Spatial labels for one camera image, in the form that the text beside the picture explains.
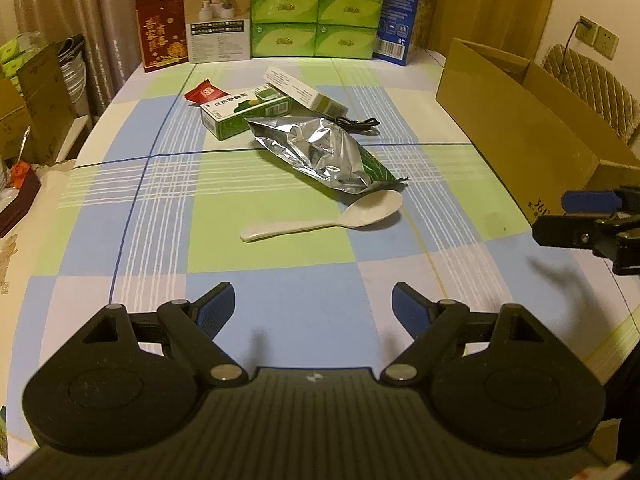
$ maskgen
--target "plaid tablecloth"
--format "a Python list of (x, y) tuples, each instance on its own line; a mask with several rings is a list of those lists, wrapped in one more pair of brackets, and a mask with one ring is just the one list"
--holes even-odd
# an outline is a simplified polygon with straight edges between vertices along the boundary
[[(382, 227), (330, 228), (252, 244), (252, 222), (336, 216), (353, 198), (294, 174), (250, 133), (217, 141), (183, 94), (209, 78), (232, 91), (269, 64), (376, 117), (355, 136), (397, 176), (404, 206)], [(407, 282), (473, 310), (524, 304), (606, 380), (639, 339), (640, 281), (587, 251), (540, 248), (464, 133), (435, 101), (442, 66), (254, 59), (136, 72), (98, 122), (51, 219), (5, 356), (12, 446), (33, 445), (26, 381), (106, 303), (130, 312), (233, 284), (236, 312), (216, 342), (243, 366), (372, 367), (411, 341), (390, 294)]]

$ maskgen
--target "table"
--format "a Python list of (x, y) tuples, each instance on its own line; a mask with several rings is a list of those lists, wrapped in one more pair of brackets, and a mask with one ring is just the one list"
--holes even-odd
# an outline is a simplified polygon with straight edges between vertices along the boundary
[[(227, 91), (258, 86), (270, 64), (346, 104), (350, 118), (381, 121), (377, 135), (355, 137), (411, 179), (398, 216), (362, 231), (241, 242), (251, 222), (334, 216), (353, 200), (293, 173), (248, 132), (217, 141), (182, 97), (204, 78)], [(390, 305), (393, 285), (407, 282), (473, 310), (522, 303), (605, 381), (640, 338), (640, 281), (614, 277), (587, 251), (536, 245), (435, 101), (441, 73), (442, 60), (427, 52), (406, 68), (253, 59), (135, 72), (82, 149), (42, 250), (12, 290), (19, 300), (0, 308), (15, 314), (6, 328), (15, 327), (12, 354), (0, 354), (12, 463), (34, 446), (20, 408), (26, 381), (98, 309), (154, 310), (222, 281), (237, 304), (216, 343), (249, 371), (367, 366), (379, 374), (411, 341)]]

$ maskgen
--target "wall socket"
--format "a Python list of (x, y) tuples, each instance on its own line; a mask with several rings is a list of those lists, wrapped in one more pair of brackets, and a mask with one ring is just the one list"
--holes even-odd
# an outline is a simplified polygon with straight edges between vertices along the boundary
[(613, 32), (604, 27), (599, 27), (593, 47), (607, 59), (613, 59), (619, 42), (620, 40)]
[(575, 37), (581, 42), (586, 43), (589, 46), (593, 46), (593, 43), (596, 41), (596, 34), (600, 27), (596, 22), (589, 18), (585, 18), (584, 16), (580, 16), (580, 21), (591, 23), (591, 28), (587, 28), (583, 24), (579, 23), (578, 28), (575, 30)]

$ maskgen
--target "curtain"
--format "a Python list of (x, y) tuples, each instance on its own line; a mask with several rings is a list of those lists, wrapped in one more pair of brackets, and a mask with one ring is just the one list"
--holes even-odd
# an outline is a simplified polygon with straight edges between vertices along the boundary
[(438, 0), (429, 48), (444, 56), (452, 38), (533, 59), (552, 0)]
[(14, 0), (21, 32), (48, 41), (84, 34), (92, 112), (101, 114), (140, 64), (136, 0)]

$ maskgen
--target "red pouch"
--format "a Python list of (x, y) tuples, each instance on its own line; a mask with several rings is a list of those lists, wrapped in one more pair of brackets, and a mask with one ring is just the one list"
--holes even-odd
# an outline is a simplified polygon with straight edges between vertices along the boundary
[(208, 103), (214, 99), (219, 99), (225, 95), (228, 95), (228, 93), (220, 88), (216, 88), (211, 84), (211, 81), (205, 79), (202, 83), (196, 86), (196, 88), (191, 90), (191, 92), (185, 94), (184, 97), (187, 101), (203, 105), (204, 103)]

